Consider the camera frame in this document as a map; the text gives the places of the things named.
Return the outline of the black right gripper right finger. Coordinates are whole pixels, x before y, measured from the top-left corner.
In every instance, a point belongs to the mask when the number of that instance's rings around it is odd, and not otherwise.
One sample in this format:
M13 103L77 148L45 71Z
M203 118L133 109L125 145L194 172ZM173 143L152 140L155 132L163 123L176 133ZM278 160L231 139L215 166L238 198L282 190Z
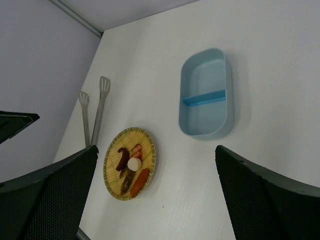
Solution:
M318 240L320 189L219 145L215 163L237 240Z

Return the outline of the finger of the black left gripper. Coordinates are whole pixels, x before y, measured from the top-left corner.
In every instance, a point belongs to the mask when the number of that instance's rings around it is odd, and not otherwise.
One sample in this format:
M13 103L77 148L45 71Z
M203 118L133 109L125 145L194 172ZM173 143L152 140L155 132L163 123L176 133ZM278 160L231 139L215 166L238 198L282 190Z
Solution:
M0 143L13 138L39 118L40 116L36 113L1 111Z

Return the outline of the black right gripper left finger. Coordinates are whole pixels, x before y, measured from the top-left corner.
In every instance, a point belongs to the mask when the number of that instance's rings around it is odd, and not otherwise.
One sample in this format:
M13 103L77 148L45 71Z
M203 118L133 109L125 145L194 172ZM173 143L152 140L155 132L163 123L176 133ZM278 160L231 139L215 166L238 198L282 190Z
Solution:
M95 145L0 184L2 240L74 240L99 150Z

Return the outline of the brown green vegetable piece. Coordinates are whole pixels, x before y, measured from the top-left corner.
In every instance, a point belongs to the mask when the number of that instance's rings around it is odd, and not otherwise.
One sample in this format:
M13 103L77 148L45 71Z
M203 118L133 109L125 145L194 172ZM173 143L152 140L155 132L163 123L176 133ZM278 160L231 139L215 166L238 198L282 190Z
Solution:
M127 191L129 190L135 174L136 174L135 171L130 170L127 167L123 171L121 171L120 178L124 177L124 180L123 180L122 185L120 187L120 195L121 196L126 194Z

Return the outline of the white round fish cake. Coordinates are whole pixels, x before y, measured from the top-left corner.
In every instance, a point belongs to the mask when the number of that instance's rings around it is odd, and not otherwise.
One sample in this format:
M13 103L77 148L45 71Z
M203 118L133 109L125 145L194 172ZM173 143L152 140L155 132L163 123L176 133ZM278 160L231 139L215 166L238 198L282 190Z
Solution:
M139 158L131 157L127 162L127 167L129 170L136 172L142 167L142 161Z

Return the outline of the orange fried piece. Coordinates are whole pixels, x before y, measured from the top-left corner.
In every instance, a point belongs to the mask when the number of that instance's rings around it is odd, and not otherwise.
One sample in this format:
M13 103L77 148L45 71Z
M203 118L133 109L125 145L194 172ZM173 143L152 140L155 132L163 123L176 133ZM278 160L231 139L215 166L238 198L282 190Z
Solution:
M145 185L145 183L148 180L149 173L150 173L149 168L144 168L140 172L140 174L138 175L136 181L134 182L134 184L130 190L130 196L132 198L135 198L137 196L138 192L140 191L140 189Z

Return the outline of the metal serving tongs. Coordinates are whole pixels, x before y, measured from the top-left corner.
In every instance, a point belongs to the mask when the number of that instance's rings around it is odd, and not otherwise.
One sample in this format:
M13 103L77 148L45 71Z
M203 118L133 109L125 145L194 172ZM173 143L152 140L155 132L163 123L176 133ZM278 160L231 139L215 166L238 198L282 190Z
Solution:
M90 137L90 129L89 129L89 115L88 115L88 106L90 102L89 95L80 91L78 100L81 105L82 110L82 120L83 120L83 130L84 130L84 141L85 146L89 147L91 145L96 145L98 143L100 127L103 118L103 112L105 107L106 98L111 89L111 81L105 77L101 76L99 79L99 101L93 126L92 137Z

